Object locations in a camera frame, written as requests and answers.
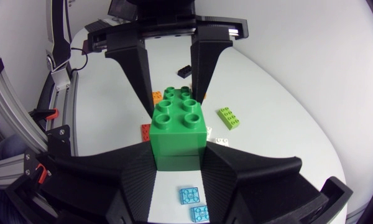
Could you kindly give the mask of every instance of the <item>black cable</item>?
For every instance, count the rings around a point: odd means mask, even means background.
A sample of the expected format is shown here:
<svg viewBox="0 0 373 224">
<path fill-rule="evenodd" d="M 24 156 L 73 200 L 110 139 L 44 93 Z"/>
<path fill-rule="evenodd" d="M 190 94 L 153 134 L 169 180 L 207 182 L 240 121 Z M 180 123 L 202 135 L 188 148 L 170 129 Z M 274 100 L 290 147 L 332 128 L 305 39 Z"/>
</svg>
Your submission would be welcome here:
<svg viewBox="0 0 373 224">
<path fill-rule="evenodd" d="M 88 62 L 88 56 L 87 56 L 87 53 L 86 53 L 83 49 L 79 49 L 79 48 L 76 48 L 76 47 L 71 47 L 70 49 L 71 49 L 71 50 L 80 50 L 80 51 L 82 51 L 82 52 L 86 55 L 86 62 L 85 62 L 85 64 L 84 64 L 81 68 L 74 68 L 74 69 L 72 69 L 72 70 L 70 71 L 70 73 L 73 74 L 73 72 L 75 72 L 75 71 L 79 71 L 79 70 L 82 70 L 83 68 L 86 67 L 87 62 Z"/>
<path fill-rule="evenodd" d="M 72 36 L 70 34 L 70 26 L 69 26 L 68 1 L 65 0 L 64 2 L 65 2 L 65 17 L 66 17 L 66 20 L 67 20 L 69 43 L 72 43 Z"/>
</svg>

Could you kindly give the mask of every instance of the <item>green duplo block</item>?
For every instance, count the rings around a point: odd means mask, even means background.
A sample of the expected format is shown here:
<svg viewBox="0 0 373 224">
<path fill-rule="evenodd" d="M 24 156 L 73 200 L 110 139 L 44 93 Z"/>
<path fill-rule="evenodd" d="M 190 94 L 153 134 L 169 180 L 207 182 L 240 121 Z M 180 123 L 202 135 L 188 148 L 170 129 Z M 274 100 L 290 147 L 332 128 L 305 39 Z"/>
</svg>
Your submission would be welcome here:
<svg viewBox="0 0 373 224">
<path fill-rule="evenodd" d="M 149 138 L 155 156 L 203 156 L 207 130 L 200 103 L 187 86 L 168 87 L 156 104 Z"/>
<path fill-rule="evenodd" d="M 200 156 L 155 156 L 158 171 L 200 170 Z"/>
<path fill-rule="evenodd" d="M 240 122 L 229 108 L 222 108 L 217 112 L 218 116 L 223 120 L 229 130 L 239 126 Z"/>
</svg>

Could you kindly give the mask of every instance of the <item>white surface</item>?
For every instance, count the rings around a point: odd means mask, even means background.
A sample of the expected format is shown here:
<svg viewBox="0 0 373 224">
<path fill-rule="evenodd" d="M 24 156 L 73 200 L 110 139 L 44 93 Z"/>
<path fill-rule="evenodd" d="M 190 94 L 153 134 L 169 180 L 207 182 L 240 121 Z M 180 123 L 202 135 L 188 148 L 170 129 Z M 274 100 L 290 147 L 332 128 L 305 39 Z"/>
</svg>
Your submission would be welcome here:
<svg viewBox="0 0 373 224">
<path fill-rule="evenodd" d="M 45 1 L 0 0 L 0 56 L 7 76 L 27 111 L 39 100 L 48 70 Z M 0 115 L 0 131 L 14 134 Z"/>
<path fill-rule="evenodd" d="M 373 194 L 373 14 L 364 0 L 204 0 L 197 14 L 247 19 L 234 46 L 279 81 L 333 144 L 354 194 Z"/>
<path fill-rule="evenodd" d="M 72 47 L 81 47 L 87 31 L 75 36 Z M 191 77 L 177 76 L 190 63 L 190 38 L 162 38 L 146 41 L 152 90 L 188 86 Z M 85 57 L 73 52 L 71 64 L 81 67 Z M 103 53 L 89 54 L 79 72 L 76 128 L 80 156 L 98 154 L 141 142 L 140 125 L 150 118 L 132 90 L 120 65 Z M 229 131 L 216 114 L 228 106 L 241 124 Z M 345 181 L 340 161 L 331 143 L 305 109 L 268 73 L 230 48 L 218 60 L 203 102 L 212 136 L 227 138 L 232 147 L 269 157 L 298 156 L 301 174 L 320 190 L 328 177 Z M 175 197 L 178 188 L 201 189 L 200 172 L 158 172 L 149 221 L 188 223 L 185 207 Z M 346 208 L 333 223 L 344 223 Z"/>
</svg>

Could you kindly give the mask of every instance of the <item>metal frame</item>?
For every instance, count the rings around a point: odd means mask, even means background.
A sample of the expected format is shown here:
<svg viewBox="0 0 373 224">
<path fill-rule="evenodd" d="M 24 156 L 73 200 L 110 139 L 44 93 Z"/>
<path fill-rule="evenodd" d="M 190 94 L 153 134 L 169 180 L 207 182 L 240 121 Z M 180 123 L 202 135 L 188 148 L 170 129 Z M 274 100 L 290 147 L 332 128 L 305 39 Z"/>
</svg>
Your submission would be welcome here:
<svg viewBox="0 0 373 224">
<path fill-rule="evenodd" d="M 66 124 L 69 125 L 71 127 L 71 154 L 77 156 L 74 112 L 78 74 L 75 72 L 72 79 L 69 79 L 67 66 L 68 62 L 62 68 L 51 73 L 55 87 L 50 102 L 50 109 L 58 108 L 60 113 L 59 117 L 52 121 L 47 121 L 46 130 Z M 38 154 L 48 150 L 47 136 L 23 107 L 6 75 L 5 69 L 0 74 L 0 113 L 35 153 Z M 24 171 L 24 156 L 22 154 L 0 161 L 0 189 L 5 189 L 26 172 Z"/>
<path fill-rule="evenodd" d="M 7 188 L 24 173 L 24 155 L 0 160 L 0 190 Z"/>
<path fill-rule="evenodd" d="M 0 113 L 36 153 L 47 151 L 47 137 L 22 106 L 6 75 L 0 74 Z"/>
</svg>

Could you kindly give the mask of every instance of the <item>red lego brick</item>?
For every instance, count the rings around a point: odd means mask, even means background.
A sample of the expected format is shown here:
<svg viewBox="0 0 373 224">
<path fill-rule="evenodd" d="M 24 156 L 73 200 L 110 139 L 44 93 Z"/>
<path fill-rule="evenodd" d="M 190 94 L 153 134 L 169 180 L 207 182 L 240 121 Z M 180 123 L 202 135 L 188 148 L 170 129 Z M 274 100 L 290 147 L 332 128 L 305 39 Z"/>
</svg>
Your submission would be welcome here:
<svg viewBox="0 0 373 224">
<path fill-rule="evenodd" d="M 149 129 L 150 129 L 150 124 L 141 125 L 141 134 L 142 134 L 143 142 L 149 141 Z"/>
</svg>

